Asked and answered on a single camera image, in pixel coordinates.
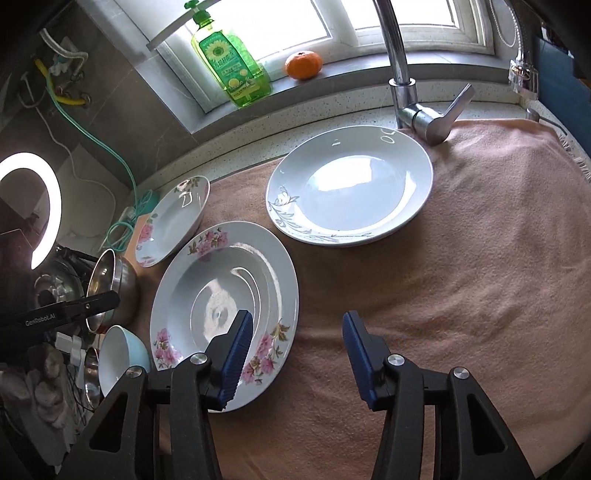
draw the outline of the faucet handle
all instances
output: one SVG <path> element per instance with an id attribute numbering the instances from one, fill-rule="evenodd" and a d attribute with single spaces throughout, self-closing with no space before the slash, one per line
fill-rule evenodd
<path id="1" fill-rule="evenodd" d="M 468 83 L 443 115 L 417 104 L 418 112 L 413 119 L 413 128 L 429 145 L 443 143 L 452 131 L 453 123 L 474 98 L 474 94 L 474 87 Z"/>

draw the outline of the blue gripper pad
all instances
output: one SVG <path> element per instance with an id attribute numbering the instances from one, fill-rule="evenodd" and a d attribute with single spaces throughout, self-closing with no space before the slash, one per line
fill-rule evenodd
<path id="1" fill-rule="evenodd" d="M 376 410 L 379 394 L 376 387 L 383 380 L 383 362 L 390 354 L 384 340 L 370 335 L 356 311 L 343 316 L 343 340 L 361 399 Z"/>
<path id="2" fill-rule="evenodd" d="M 228 333 L 214 337 L 207 347 L 206 354 L 212 359 L 213 377 L 217 377 L 215 383 L 219 392 L 215 400 L 220 410 L 226 407 L 236 393 L 251 345 L 252 329 L 252 315 L 240 310 Z"/>

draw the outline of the floral plate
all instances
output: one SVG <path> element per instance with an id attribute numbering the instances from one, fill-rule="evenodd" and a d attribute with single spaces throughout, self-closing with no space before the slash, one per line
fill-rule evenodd
<path id="1" fill-rule="evenodd" d="M 135 245 L 135 260 L 152 267 L 176 253 L 195 235 L 209 197 L 209 180 L 190 177 L 162 198 L 146 220 Z"/>
<path id="2" fill-rule="evenodd" d="M 259 396 L 283 366 L 296 333 L 299 294 L 291 258 L 269 230 L 227 222 L 193 238 L 160 282 L 150 320 L 158 370 L 204 352 L 248 310 L 254 333 L 234 399 L 236 410 Z"/>
<path id="3" fill-rule="evenodd" d="M 267 184 L 267 210 L 286 235 L 343 247 L 396 231 L 423 207 L 433 166 L 423 147 L 397 130 L 345 127 L 302 143 Z"/>

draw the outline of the green hose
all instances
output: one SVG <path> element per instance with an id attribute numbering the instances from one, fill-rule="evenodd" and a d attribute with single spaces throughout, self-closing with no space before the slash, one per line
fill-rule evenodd
<path id="1" fill-rule="evenodd" d="M 121 158 L 121 156 L 116 151 L 114 151 L 108 145 L 104 144 L 102 141 L 100 141 L 94 135 L 88 133 L 82 126 L 80 126 L 80 124 L 78 124 L 78 122 L 76 122 L 76 120 L 74 120 L 70 115 L 68 115 L 68 113 L 62 108 L 62 106 L 59 104 L 59 102 L 56 99 L 56 94 L 53 92 L 53 88 L 52 88 L 52 85 L 51 85 L 51 79 L 50 79 L 49 75 L 46 76 L 46 88 L 47 88 L 47 91 L 49 92 L 49 95 L 51 96 L 51 101 L 53 102 L 53 105 L 55 105 L 55 107 L 57 108 L 57 110 L 64 116 L 64 118 L 66 120 L 68 120 L 72 125 L 74 125 L 74 127 L 76 127 L 86 137 L 88 137 L 94 143 L 96 143 L 98 146 L 104 148 L 107 152 L 109 152 L 111 155 L 113 155 L 125 167 L 125 170 L 127 171 L 127 174 L 129 175 L 129 178 L 131 179 L 131 184 L 132 184 L 132 186 L 134 188 L 134 200 L 135 200 L 135 216 L 134 216 L 134 219 L 133 219 L 132 223 L 115 222 L 113 225 L 111 225 L 111 227 L 109 228 L 109 230 L 107 231 L 107 234 L 106 234 L 106 243 L 107 243 L 107 245 L 110 248 L 112 248 L 113 250 L 115 250 L 116 252 L 124 252 L 125 251 L 125 248 L 126 248 L 126 245 L 127 245 L 127 242 L 129 241 L 129 239 L 131 238 L 131 236 L 133 234 L 133 231 L 134 231 L 134 228 L 135 228 L 135 222 L 136 222 L 136 220 L 138 218 L 139 209 L 140 209 L 140 201 L 138 201 L 138 189 L 137 189 L 137 185 L 135 183 L 134 175 L 131 173 L 131 169 L 129 168 L 129 165 L 127 165 L 127 163 L 125 162 L 125 160 L 123 160 L 123 158 Z M 151 195 L 152 195 L 152 191 L 146 192 L 146 194 L 144 194 L 144 196 L 141 199 L 141 203 L 142 204 L 147 203 L 147 201 L 150 199 Z M 123 234 L 121 236 L 121 238 L 119 238 L 117 241 L 115 241 L 112 244 L 111 243 L 111 240 L 109 239 L 109 235 L 118 226 L 123 226 L 123 227 L 127 228 L 128 231 L 125 234 Z"/>

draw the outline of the tangerine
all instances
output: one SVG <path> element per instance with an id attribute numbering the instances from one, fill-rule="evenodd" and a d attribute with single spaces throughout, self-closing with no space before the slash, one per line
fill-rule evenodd
<path id="1" fill-rule="evenodd" d="M 322 58 L 313 51 L 299 51 L 285 61 L 285 72 L 295 80 L 308 80 L 320 73 Z"/>

